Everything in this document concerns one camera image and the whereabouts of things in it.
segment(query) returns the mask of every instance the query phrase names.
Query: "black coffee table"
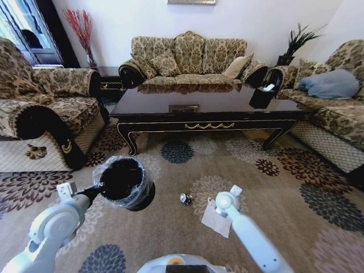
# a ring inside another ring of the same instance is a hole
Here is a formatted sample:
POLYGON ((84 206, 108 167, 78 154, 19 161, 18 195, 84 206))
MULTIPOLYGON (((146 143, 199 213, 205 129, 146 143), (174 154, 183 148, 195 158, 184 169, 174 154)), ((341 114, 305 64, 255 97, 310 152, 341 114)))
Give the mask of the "black coffee table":
POLYGON ((129 89, 111 117, 119 119, 117 129, 129 145, 129 155, 134 156, 134 132, 276 129, 263 144, 267 150, 310 113, 293 101, 274 98, 266 102, 265 109, 257 109, 254 105, 261 104, 264 98, 256 94, 252 100, 255 89, 248 86, 240 91, 222 90, 182 94, 166 89, 163 93, 145 94, 138 88, 129 89))

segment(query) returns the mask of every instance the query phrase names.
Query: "sofa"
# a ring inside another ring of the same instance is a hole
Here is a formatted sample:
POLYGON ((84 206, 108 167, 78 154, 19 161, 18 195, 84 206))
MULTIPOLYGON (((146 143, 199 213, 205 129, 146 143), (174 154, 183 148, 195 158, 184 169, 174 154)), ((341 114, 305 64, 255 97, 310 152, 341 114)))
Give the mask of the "sofa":
MULTIPOLYGON (((311 62, 309 69, 320 64, 311 62)), ((330 160, 339 169, 362 180, 364 174, 364 40, 351 40, 340 46, 322 66, 331 71, 345 69, 359 81, 359 91, 348 100, 325 100, 297 90, 300 67, 281 66, 267 74, 268 83, 276 84, 281 98, 313 110, 307 121, 292 129, 293 135, 330 160)))
POLYGON ((253 60, 239 75, 231 79, 221 73, 238 56, 244 56, 247 42, 243 39, 204 39, 192 31, 175 38, 134 37, 131 41, 132 59, 119 68, 122 86, 139 86, 143 93, 165 92, 229 92, 240 90, 242 84, 260 86, 268 70, 265 63, 253 60), (148 75, 142 63, 171 52, 179 75, 164 77, 148 75))
POLYGON ((91 69, 33 69, 0 38, 0 172, 80 169, 108 123, 100 75, 91 69))

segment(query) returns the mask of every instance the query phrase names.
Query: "picture frame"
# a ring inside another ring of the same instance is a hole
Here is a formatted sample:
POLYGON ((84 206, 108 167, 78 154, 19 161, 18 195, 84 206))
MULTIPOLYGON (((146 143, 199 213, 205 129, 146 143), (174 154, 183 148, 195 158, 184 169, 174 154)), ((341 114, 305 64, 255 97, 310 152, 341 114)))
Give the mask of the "picture frame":
POLYGON ((215 5, 216 0, 167 0, 168 4, 215 5))
POLYGON ((199 111, 199 105, 169 105, 169 113, 196 113, 199 111))

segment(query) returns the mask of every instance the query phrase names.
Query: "blue pillow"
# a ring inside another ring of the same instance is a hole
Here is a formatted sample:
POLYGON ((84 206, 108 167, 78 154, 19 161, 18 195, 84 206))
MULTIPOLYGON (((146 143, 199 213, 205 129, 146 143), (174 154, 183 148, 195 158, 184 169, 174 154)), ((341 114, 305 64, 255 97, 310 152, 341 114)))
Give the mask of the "blue pillow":
POLYGON ((300 89, 311 97, 351 98, 359 91, 359 81, 349 71, 338 69, 303 78, 300 89))

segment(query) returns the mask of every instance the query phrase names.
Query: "potted plant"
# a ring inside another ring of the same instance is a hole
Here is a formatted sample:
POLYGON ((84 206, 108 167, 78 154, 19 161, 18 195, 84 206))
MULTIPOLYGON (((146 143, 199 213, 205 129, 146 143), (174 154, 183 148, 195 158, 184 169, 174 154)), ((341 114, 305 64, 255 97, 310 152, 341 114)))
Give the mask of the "potted plant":
POLYGON ((297 25, 298 25, 298 32, 291 30, 291 34, 289 36, 289 41, 288 41, 287 52, 279 56, 277 65, 289 65, 294 58, 293 54, 308 41, 322 36, 316 34, 318 31, 320 31, 323 27, 326 26, 324 25, 315 30, 306 32, 306 29, 308 28, 309 25, 305 26, 304 28, 301 28, 300 23, 298 23, 297 25))
POLYGON ((86 52, 87 63, 91 69, 97 69, 97 63, 93 58, 90 45, 92 20, 89 13, 85 10, 63 10, 67 22, 73 28, 75 34, 77 35, 82 47, 86 52))

